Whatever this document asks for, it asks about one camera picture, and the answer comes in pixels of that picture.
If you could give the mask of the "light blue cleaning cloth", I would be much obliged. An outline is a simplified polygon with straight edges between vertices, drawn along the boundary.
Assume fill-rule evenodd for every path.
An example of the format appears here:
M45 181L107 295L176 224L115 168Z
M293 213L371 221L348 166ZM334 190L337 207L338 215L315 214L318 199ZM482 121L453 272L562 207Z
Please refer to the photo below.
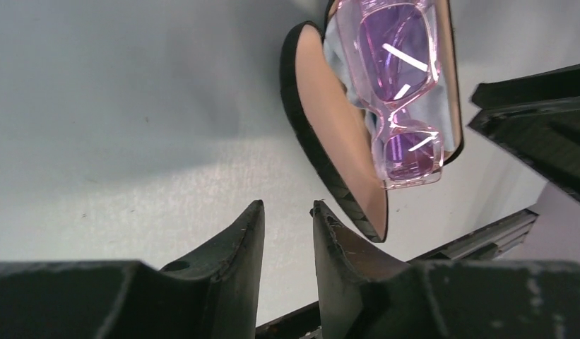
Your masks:
M344 85L348 101L365 111L365 125L370 133L374 133L379 125L377 116L369 111L357 96L350 79L350 72L345 62L345 55L338 34L338 26L334 18L326 25L324 56L336 77ZM453 126L449 93L450 89L446 77L441 75L438 84L422 97L407 105L406 111L410 118L423 121L440 131L444 141L444 150L446 152L454 152L463 145L463 141L460 135L461 127Z

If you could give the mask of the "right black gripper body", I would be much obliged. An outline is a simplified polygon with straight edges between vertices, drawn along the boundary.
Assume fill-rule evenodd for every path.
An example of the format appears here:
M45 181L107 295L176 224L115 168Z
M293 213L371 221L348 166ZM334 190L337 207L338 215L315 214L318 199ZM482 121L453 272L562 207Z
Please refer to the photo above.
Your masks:
M481 83L470 100L469 128L580 203L580 64Z

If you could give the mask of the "pink transparent sunglasses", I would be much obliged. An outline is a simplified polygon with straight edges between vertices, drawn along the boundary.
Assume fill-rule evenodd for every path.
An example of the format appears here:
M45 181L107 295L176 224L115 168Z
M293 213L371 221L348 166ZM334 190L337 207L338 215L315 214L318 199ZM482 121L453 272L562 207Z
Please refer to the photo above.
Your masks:
M357 96L377 116L372 154L385 189L437 181L442 134L406 111L439 81L435 1L339 1L333 18Z

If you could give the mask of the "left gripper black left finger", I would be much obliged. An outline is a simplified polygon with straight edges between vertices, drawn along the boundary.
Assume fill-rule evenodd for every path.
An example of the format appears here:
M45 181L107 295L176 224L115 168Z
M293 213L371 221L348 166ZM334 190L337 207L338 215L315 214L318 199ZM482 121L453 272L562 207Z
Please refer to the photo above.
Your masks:
M189 284L182 305L192 338L254 338L264 237L264 202L255 200L230 226L161 268Z

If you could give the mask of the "black glasses case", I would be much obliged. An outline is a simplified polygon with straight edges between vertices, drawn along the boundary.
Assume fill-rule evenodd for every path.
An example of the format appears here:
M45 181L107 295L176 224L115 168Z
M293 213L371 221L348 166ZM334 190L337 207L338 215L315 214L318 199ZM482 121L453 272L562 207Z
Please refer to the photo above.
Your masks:
M348 101L324 56L326 25L338 3L328 2L323 25L306 20L286 35L280 54L280 96L302 150L333 199L365 239L383 243L389 230L389 193L398 189L385 189L378 178L365 111ZM446 77L453 126L461 127L463 141L454 152L444 150L442 176L462 153L464 137L450 3L435 3L439 77Z

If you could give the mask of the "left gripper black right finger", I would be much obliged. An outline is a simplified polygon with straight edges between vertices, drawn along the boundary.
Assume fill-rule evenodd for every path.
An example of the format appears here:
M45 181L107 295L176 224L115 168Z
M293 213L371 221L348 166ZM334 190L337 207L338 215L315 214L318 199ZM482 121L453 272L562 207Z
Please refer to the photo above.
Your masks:
M325 338L373 338L390 307L391 279L409 265L344 225L323 202L312 208L319 313Z

